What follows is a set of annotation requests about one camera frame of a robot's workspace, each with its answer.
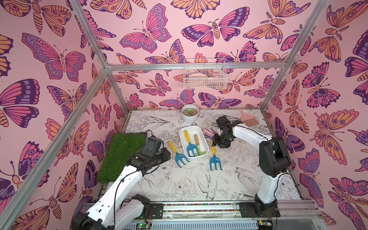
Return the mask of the purple rake pink handle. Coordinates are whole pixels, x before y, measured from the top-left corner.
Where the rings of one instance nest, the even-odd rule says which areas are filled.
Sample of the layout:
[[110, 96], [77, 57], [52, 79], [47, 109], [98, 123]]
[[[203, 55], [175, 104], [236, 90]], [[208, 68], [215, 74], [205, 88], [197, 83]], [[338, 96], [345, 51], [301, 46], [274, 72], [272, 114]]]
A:
[[203, 129], [204, 136], [210, 140], [214, 140], [214, 138], [218, 137], [219, 135], [217, 133], [214, 133], [212, 131], [209, 131], [207, 129]]

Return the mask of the blue rake yellow handle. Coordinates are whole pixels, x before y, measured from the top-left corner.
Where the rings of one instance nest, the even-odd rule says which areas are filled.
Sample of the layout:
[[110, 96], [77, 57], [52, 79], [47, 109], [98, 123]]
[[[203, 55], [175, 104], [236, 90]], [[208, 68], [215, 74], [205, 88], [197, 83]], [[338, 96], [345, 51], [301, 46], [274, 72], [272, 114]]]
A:
[[184, 135], [185, 135], [186, 140], [188, 142], [188, 147], [187, 147], [188, 156], [190, 156], [190, 157], [198, 156], [199, 155], [198, 148], [195, 144], [191, 143], [191, 140], [190, 140], [190, 137], [189, 137], [189, 134], [188, 134], [187, 130], [184, 131]]
[[172, 151], [175, 153], [175, 162], [179, 168], [181, 168], [182, 165], [186, 165], [186, 163], [190, 162], [189, 159], [184, 154], [178, 153], [178, 151], [176, 150], [175, 146], [173, 145], [171, 141], [168, 142], [168, 145], [170, 146]]
[[210, 170], [222, 170], [222, 165], [220, 159], [216, 156], [216, 144], [211, 142], [211, 150], [212, 150], [212, 157], [209, 160], [209, 167]]

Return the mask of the green rake wooden handle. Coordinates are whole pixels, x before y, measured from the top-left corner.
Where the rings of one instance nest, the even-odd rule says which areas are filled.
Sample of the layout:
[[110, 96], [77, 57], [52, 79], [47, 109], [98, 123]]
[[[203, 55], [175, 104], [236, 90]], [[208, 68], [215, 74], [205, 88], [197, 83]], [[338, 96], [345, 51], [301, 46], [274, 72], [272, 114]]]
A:
[[199, 144], [199, 138], [198, 138], [198, 135], [195, 134], [194, 135], [194, 138], [195, 138], [195, 144], [196, 144], [196, 147], [197, 147], [197, 150], [198, 150], [198, 155], [204, 155], [205, 153], [201, 150], [200, 148], [200, 144]]

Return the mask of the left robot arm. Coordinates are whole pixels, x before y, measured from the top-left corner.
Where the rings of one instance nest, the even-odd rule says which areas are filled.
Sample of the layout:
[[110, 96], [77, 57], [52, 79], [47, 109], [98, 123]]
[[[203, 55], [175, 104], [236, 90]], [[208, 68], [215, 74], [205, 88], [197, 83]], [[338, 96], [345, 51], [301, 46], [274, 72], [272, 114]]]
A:
[[86, 212], [78, 212], [71, 221], [72, 230], [121, 230], [134, 219], [152, 215], [150, 200], [134, 195], [123, 204], [127, 195], [150, 169], [171, 159], [167, 148], [158, 152], [143, 151], [133, 154], [118, 179]]

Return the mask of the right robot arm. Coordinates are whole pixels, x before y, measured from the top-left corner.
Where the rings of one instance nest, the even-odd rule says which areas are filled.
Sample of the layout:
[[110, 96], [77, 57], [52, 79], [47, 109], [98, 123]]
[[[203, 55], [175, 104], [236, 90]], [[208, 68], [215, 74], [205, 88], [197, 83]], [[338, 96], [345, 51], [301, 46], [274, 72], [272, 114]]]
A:
[[263, 172], [261, 186], [255, 196], [255, 203], [266, 206], [276, 202], [278, 179], [287, 172], [291, 159], [283, 138], [262, 134], [246, 126], [240, 120], [230, 121], [226, 116], [216, 120], [220, 131], [213, 136], [212, 146], [228, 149], [236, 139], [242, 139], [259, 152], [259, 166]]

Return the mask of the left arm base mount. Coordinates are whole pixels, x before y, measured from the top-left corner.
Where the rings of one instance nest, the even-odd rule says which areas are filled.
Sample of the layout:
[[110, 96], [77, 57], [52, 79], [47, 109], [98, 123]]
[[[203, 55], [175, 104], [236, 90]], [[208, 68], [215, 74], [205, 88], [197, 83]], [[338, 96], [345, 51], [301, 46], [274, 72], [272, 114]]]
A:
[[139, 216], [135, 219], [148, 220], [148, 219], [162, 219], [163, 218], [163, 203], [154, 203], [150, 199], [143, 195], [135, 195], [132, 200], [137, 200], [142, 203], [143, 210]]

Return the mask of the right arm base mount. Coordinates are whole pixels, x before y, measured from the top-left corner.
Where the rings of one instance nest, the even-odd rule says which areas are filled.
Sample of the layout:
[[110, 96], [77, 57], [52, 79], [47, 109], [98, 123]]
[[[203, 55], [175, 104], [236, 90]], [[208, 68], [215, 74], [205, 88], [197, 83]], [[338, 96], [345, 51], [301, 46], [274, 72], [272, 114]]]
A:
[[276, 199], [269, 204], [264, 204], [261, 200], [256, 200], [252, 202], [240, 202], [238, 206], [242, 218], [278, 218], [281, 216]]

